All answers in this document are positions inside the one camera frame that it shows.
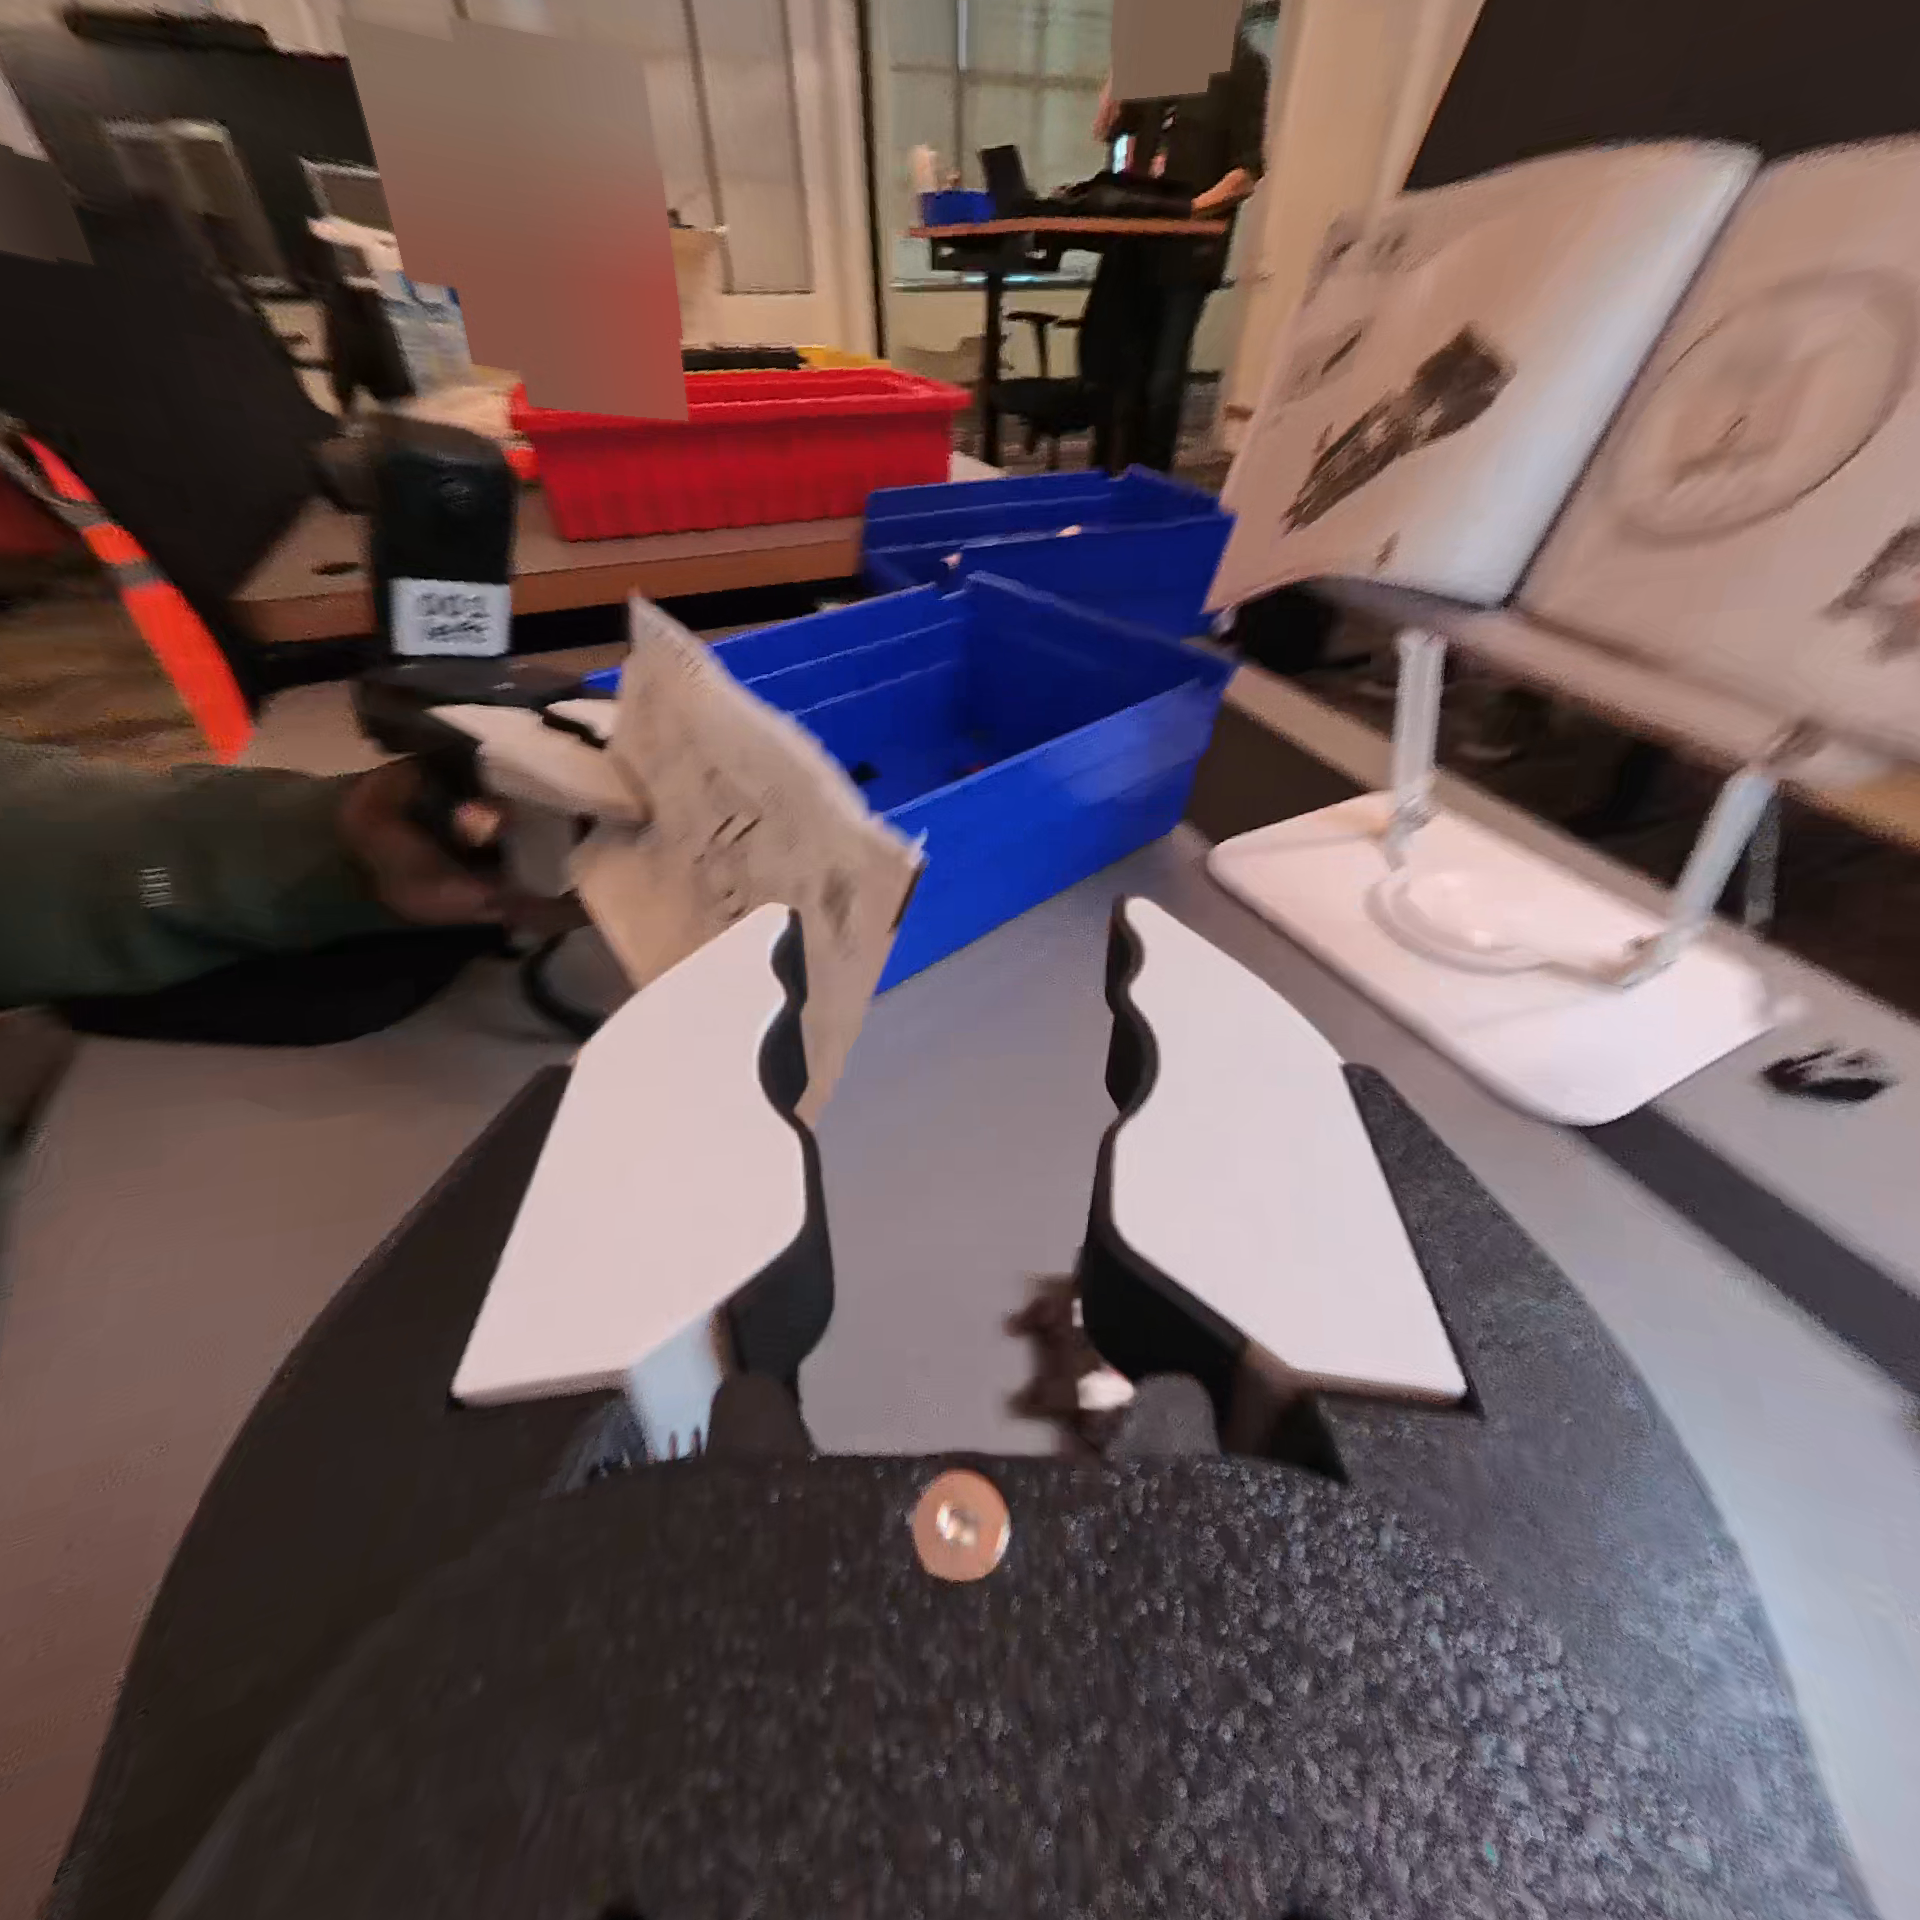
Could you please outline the white book stand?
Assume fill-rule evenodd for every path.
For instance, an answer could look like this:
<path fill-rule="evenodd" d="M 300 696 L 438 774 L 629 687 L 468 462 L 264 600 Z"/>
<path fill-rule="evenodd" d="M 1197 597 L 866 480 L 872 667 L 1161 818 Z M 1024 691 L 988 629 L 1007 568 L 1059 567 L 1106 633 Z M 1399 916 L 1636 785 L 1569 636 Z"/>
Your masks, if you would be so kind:
<path fill-rule="evenodd" d="M 1447 640 L 1395 634 L 1388 785 L 1213 848 L 1213 882 L 1519 1113 L 1589 1130 L 1764 1039 L 1760 965 L 1707 942 L 1787 769 L 1715 796 L 1661 918 L 1436 804 Z"/>

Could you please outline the black mesh office chair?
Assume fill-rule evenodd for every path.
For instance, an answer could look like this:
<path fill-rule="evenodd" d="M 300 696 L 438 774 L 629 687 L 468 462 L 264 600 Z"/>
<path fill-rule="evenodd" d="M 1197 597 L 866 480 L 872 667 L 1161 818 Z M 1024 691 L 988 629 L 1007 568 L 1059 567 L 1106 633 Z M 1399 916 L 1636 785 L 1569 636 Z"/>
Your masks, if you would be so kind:
<path fill-rule="evenodd" d="M 23 117 L 86 258 L 5 255 L 5 416 L 222 625 L 340 431 L 272 326 L 288 255 L 223 126 L 60 95 Z"/>

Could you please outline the neighbouring wooden desk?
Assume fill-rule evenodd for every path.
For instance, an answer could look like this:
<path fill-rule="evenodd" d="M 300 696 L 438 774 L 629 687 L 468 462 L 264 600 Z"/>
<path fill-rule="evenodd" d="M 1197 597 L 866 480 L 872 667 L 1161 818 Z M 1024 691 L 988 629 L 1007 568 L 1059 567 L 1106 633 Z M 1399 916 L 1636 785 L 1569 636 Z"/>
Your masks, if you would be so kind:
<path fill-rule="evenodd" d="M 539 483 L 515 503 L 512 611 L 521 618 L 744 589 L 853 579 L 866 514 L 766 521 L 613 541 L 562 541 Z M 316 644 L 374 629 L 370 524 L 312 498 L 232 597 L 238 629 L 258 644 Z"/>

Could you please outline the black standing desk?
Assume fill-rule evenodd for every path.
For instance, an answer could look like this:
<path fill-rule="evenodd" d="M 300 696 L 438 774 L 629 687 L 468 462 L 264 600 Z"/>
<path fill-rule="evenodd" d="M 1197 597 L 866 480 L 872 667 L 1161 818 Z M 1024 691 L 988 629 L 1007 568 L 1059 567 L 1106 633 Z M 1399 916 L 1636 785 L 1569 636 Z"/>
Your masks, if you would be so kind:
<path fill-rule="evenodd" d="M 940 255 L 959 258 L 959 272 L 974 272 L 984 282 L 984 339 L 974 411 L 978 424 L 978 459 L 998 465 L 998 355 L 1003 332 L 1003 292 L 1008 275 L 1028 267 L 1053 272 L 1067 251 L 1095 251 L 1105 243 L 1221 243 L 1227 222 L 1221 216 L 1092 216 L 1092 215 L 1018 215 L 980 225 L 915 225 L 911 239 L 926 243 L 932 267 Z"/>

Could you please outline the blue plastic bin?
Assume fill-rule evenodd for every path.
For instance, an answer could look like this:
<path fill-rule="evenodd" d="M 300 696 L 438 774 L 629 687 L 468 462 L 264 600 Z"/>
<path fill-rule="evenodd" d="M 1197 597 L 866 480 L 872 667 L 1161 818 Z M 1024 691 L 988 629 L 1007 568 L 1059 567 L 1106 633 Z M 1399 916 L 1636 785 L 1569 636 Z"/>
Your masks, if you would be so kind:
<path fill-rule="evenodd" d="M 1165 473 L 1072 472 L 871 493 L 859 582 L 872 595 L 1020 585 L 1169 640 L 1199 636 L 1234 519 Z"/>
<path fill-rule="evenodd" d="M 993 576 L 710 646 L 920 843 L 876 996 L 1161 839 L 1229 674 L 1184 643 Z"/>

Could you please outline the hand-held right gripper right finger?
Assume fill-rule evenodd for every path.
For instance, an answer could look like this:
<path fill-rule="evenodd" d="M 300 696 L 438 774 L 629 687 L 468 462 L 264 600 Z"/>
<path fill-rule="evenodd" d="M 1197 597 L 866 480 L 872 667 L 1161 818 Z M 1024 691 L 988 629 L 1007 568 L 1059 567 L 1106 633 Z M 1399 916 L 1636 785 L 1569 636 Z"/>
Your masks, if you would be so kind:
<path fill-rule="evenodd" d="M 1331 1043 L 1143 896 L 1106 923 L 1106 1098 L 1081 1325 L 1224 1453 L 1331 1461 L 1322 1413 L 1472 1415 L 1472 1380 Z"/>

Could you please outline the person's left hand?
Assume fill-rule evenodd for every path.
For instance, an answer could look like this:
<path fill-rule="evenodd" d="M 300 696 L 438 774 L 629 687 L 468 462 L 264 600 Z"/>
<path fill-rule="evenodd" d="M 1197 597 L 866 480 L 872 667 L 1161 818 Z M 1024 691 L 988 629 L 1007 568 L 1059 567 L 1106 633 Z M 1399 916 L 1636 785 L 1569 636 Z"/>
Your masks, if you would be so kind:
<path fill-rule="evenodd" d="M 412 927 L 495 927 L 512 937 L 562 937 L 588 923 L 576 896 L 534 896 L 511 878 L 501 800 L 459 800 L 427 825 L 429 781 L 412 757 L 350 775 L 336 834 L 373 899 Z"/>

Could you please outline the single black lego brick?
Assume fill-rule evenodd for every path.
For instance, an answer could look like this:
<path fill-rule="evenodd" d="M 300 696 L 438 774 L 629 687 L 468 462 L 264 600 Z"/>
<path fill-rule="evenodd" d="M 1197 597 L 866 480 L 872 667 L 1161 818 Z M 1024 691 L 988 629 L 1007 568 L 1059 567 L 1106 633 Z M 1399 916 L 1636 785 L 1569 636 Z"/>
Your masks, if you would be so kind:
<path fill-rule="evenodd" d="M 1860 1108 L 1897 1084 L 1884 1059 L 1836 1044 L 1779 1057 L 1764 1067 L 1760 1081 L 1772 1093 L 1823 1108 Z"/>

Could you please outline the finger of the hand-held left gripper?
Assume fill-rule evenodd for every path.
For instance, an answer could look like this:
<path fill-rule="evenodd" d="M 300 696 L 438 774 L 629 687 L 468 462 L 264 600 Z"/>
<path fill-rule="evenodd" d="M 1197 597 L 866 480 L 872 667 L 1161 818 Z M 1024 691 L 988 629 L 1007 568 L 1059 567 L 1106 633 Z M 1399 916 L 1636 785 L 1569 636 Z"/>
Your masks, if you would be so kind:
<path fill-rule="evenodd" d="M 652 805 L 610 752 L 613 722 L 613 699 L 599 698 L 549 708 L 445 706 L 445 728 L 472 746 L 472 774 L 490 800 L 644 825 Z"/>

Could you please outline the red plastic bin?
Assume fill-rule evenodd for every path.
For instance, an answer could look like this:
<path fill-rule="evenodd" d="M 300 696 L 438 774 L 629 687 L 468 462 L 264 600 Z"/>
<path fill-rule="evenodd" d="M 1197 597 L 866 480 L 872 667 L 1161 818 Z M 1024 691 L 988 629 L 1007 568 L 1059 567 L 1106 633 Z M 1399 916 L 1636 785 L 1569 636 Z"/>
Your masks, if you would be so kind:
<path fill-rule="evenodd" d="M 859 519 L 871 493 L 940 483 L 968 394 L 891 368 L 696 373 L 681 420 L 507 400 L 565 541 Z"/>

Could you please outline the person's left forearm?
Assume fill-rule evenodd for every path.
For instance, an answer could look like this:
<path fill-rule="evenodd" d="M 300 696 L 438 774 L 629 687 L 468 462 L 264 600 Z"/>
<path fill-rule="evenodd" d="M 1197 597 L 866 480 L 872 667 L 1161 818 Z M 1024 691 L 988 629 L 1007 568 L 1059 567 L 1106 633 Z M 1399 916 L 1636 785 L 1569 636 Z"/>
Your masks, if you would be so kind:
<path fill-rule="evenodd" d="M 3 1006 L 147 994 L 400 921 L 342 845 L 346 777 L 3 748 Z"/>

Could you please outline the instruction booklet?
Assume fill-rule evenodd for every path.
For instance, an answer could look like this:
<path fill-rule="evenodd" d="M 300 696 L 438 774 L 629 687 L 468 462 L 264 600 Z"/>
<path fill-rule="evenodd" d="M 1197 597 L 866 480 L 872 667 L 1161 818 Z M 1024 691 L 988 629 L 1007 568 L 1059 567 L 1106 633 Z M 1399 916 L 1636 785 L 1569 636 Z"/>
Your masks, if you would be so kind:
<path fill-rule="evenodd" d="M 1457 610 L 1915 762 L 1916 147 L 1585 148 L 1331 230 L 1205 600 Z"/>

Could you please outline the white paper bags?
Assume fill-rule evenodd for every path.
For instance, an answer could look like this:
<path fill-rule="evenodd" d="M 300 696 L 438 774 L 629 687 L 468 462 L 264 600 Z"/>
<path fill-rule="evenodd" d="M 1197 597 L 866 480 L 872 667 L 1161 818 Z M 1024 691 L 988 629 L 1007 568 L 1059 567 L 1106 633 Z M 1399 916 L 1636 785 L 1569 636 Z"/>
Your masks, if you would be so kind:
<path fill-rule="evenodd" d="M 629 600 L 605 751 L 644 823 L 599 823 L 570 858 L 594 931 L 638 992 L 751 911 L 791 908 L 804 953 L 799 1117 L 818 1122 L 919 887 L 920 843 L 866 804 L 803 722 L 642 597 Z"/>

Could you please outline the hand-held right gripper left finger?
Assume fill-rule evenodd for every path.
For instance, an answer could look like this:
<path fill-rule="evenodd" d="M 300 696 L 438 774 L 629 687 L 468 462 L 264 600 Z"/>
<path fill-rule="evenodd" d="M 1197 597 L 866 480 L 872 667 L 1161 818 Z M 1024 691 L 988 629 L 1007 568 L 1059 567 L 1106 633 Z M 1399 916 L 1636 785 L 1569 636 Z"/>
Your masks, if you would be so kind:
<path fill-rule="evenodd" d="M 613 1389 L 644 1453 L 703 1453 L 726 1380 L 798 1388 L 832 1312 L 803 1011 L 799 916 L 751 911 L 578 1050 L 457 1405 Z"/>

